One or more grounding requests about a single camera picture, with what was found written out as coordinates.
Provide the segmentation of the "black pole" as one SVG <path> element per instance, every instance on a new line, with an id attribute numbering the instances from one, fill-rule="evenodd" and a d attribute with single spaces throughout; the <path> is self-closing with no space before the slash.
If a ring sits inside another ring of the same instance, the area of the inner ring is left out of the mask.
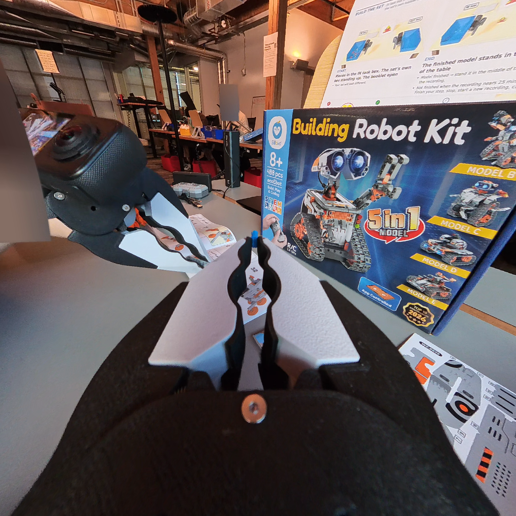
<path id="1" fill-rule="evenodd" d="M 168 94 L 169 94 L 169 103 L 170 103 L 170 112 L 172 116 L 172 123 L 174 127 L 174 135 L 175 135 L 175 141 L 177 145 L 177 154 L 180 164 L 180 171 L 184 171 L 184 153 L 182 144 L 180 142 L 179 133 L 178 133 L 178 123 L 177 123 L 177 116 L 175 112 L 175 104 L 173 100 L 173 93 L 172 93 L 172 85 L 170 80 L 170 72 L 169 72 L 169 63 L 167 59 L 167 53 L 166 53 L 166 44 L 165 44 L 165 38 L 164 38 L 164 31 L 163 31 L 163 23 L 166 24 L 173 24 L 177 21 L 177 14 L 169 9 L 166 6 L 156 5 L 156 4 L 143 4 L 138 7 L 138 13 L 139 15 L 152 23 L 157 24 L 158 28 L 158 34 L 160 39 L 160 47 L 162 52 L 162 61 L 164 65 L 164 75 L 166 79 Z"/>

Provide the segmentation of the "printed task instruction sheet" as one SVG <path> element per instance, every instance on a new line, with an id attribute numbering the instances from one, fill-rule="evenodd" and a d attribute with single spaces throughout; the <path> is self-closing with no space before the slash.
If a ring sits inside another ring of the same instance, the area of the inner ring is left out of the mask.
<path id="1" fill-rule="evenodd" d="M 515 100 L 515 1 L 355 1 L 321 107 Z"/>

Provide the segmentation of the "open white instruction booklet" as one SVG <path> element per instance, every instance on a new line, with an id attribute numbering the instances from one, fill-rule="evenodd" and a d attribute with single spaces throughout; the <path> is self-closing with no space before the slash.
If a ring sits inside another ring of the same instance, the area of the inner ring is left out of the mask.
<path id="1" fill-rule="evenodd" d="M 201 214 L 191 215 L 189 219 L 197 231 L 199 240 L 203 243 L 207 254 L 212 260 L 226 252 L 237 241 L 229 228 L 212 223 Z M 166 235 L 163 231 L 155 228 L 152 228 L 151 231 L 167 248 L 180 252 L 184 257 L 191 255 L 190 250 L 179 243 L 173 236 Z M 246 269 L 247 288 L 238 300 L 242 308 L 244 324 L 265 314 L 267 311 L 270 298 L 263 289 L 262 278 L 263 269 L 259 265 L 259 258 L 252 251 L 250 265 Z"/>

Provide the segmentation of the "blue robot kit box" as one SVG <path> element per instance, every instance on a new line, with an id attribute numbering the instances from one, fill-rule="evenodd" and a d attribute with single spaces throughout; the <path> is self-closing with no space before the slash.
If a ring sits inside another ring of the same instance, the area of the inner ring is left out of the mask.
<path id="1" fill-rule="evenodd" d="M 515 102 L 268 110 L 264 235 L 439 334 L 515 231 Z"/>

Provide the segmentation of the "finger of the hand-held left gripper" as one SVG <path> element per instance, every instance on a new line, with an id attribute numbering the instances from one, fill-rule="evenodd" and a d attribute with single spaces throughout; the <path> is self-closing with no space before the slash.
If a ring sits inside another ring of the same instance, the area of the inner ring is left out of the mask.
<path id="1" fill-rule="evenodd" d="M 210 263 L 210 257 L 184 210 L 179 210 L 161 193 L 141 204 L 139 211 L 151 228 L 172 234 L 179 243 L 190 249 L 192 256 L 205 265 Z"/>
<path id="2" fill-rule="evenodd" d="M 119 248 L 156 265 L 158 269 L 178 272 L 199 272 L 205 263 L 187 260 L 180 252 L 163 247 L 148 231 L 123 231 Z"/>

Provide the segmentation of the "wooden post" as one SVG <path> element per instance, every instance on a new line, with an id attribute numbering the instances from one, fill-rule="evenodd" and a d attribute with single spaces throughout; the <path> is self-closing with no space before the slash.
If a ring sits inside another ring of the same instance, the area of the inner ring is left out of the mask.
<path id="1" fill-rule="evenodd" d="M 268 35 L 278 33 L 278 36 L 276 74 L 266 78 L 266 110 L 280 109 L 281 107 L 286 21 L 287 1 L 269 1 Z"/>

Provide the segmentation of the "cardboard box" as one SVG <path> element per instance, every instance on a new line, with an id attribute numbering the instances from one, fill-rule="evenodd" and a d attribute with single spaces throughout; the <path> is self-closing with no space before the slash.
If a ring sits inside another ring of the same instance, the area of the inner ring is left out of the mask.
<path id="1" fill-rule="evenodd" d="M 58 101 L 42 101 L 35 94 L 30 94 L 37 109 L 52 113 L 67 113 L 73 115 L 87 115 L 94 117 L 95 114 L 89 104 L 75 104 Z"/>

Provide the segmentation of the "printed sticker sheet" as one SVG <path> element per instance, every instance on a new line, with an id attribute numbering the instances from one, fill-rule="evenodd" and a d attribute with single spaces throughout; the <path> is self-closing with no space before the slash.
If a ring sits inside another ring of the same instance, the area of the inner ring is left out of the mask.
<path id="1" fill-rule="evenodd" d="M 399 352 L 465 468 L 501 515 L 515 515 L 515 394 L 416 333 Z"/>

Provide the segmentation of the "grey desk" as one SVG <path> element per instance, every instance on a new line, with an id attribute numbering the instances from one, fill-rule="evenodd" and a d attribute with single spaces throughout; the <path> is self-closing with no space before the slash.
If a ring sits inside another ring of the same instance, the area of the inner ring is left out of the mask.
<path id="1" fill-rule="evenodd" d="M 213 194 L 203 209 L 237 239 L 260 216 Z M 384 310 L 313 266 L 398 345 L 417 332 L 515 392 L 515 335 L 459 311 L 439 336 Z M 46 466 L 87 385 L 119 341 L 184 274 L 119 266 L 65 238 L 1 253 L 1 515 L 10 515 Z M 515 275 L 489 268 L 465 304 L 515 326 Z"/>

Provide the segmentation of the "grey control box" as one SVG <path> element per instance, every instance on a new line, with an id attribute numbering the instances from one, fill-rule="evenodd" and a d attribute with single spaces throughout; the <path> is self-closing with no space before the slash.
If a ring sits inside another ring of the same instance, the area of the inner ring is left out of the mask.
<path id="1" fill-rule="evenodd" d="M 209 187 L 204 184 L 181 182 L 172 186 L 178 196 L 186 196 L 190 199 L 203 199 L 210 193 Z"/>

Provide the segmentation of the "wooden display board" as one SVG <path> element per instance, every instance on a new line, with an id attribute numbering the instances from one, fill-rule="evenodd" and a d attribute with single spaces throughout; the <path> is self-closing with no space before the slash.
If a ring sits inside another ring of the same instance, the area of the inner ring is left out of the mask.
<path id="1" fill-rule="evenodd" d="M 320 56 L 303 108 L 319 108 L 321 106 L 342 35 L 336 37 Z"/>

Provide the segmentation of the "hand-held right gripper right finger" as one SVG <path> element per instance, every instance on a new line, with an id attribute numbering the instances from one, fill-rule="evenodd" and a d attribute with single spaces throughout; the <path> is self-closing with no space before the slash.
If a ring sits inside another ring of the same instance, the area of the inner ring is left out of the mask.
<path id="1" fill-rule="evenodd" d="M 307 369 L 357 363 L 352 343 L 319 278 L 267 238 L 257 239 L 267 309 L 259 372 L 265 390 L 286 389 Z"/>

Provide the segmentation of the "black rectangular box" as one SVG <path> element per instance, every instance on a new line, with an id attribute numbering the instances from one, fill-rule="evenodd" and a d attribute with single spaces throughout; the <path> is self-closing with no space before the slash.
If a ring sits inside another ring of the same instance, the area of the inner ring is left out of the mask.
<path id="1" fill-rule="evenodd" d="M 212 176 L 209 173 L 196 173 L 185 171 L 172 172 L 173 184 L 192 183 L 202 184 L 208 187 L 208 191 L 212 190 Z"/>

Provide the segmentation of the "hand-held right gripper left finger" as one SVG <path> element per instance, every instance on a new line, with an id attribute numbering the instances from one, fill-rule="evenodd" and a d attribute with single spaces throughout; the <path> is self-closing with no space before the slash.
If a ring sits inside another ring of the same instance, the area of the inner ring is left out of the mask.
<path id="1" fill-rule="evenodd" d="M 251 252 L 252 239 L 242 239 L 188 282 L 150 365 L 204 371 L 216 388 L 237 389 L 246 346 L 238 299 L 247 287 Z"/>

